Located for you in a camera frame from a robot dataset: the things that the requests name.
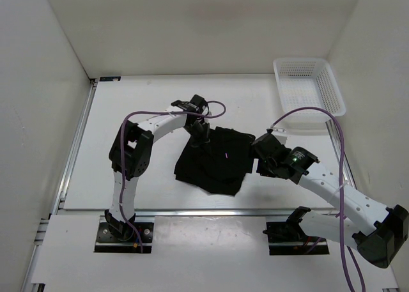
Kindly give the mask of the black shorts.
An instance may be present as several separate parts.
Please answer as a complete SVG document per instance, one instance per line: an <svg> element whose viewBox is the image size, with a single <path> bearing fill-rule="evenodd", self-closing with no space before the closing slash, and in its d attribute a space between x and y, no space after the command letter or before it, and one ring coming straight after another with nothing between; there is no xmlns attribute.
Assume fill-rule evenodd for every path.
<svg viewBox="0 0 409 292"><path fill-rule="evenodd" d="M209 194L236 196L252 172L251 144L256 137L233 129L210 130L210 142L193 146L190 139L174 168L175 179Z"/></svg>

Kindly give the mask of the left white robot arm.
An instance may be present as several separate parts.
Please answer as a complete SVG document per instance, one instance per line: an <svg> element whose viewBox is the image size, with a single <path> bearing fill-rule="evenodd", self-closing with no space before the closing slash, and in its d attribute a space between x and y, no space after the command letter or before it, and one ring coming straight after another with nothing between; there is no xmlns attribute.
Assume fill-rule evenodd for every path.
<svg viewBox="0 0 409 292"><path fill-rule="evenodd" d="M109 152L114 172L111 207L104 215L109 231L118 240L138 241L134 201L137 183L150 164L154 143L171 132L184 128L194 142L209 141L207 101L194 95L189 101L177 100L164 112L134 112L122 122Z"/></svg>

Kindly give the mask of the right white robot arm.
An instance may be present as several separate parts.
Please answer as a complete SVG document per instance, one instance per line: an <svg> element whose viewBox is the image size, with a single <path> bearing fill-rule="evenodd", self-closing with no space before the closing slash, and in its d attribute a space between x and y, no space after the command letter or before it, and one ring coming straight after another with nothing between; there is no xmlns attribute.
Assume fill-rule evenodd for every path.
<svg viewBox="0 0 409 292"><path fill-rule="evenodd" d="M252 143L251 150L258 160L258 174L292 181L343 212L335 218L298 207L286 220L293 240L316 236L344 243L372 265L387 268L408 239L408 211L404 207L397 204L390 208L341 184L306 149L291 150L273 134L265 133Z"/></svg>

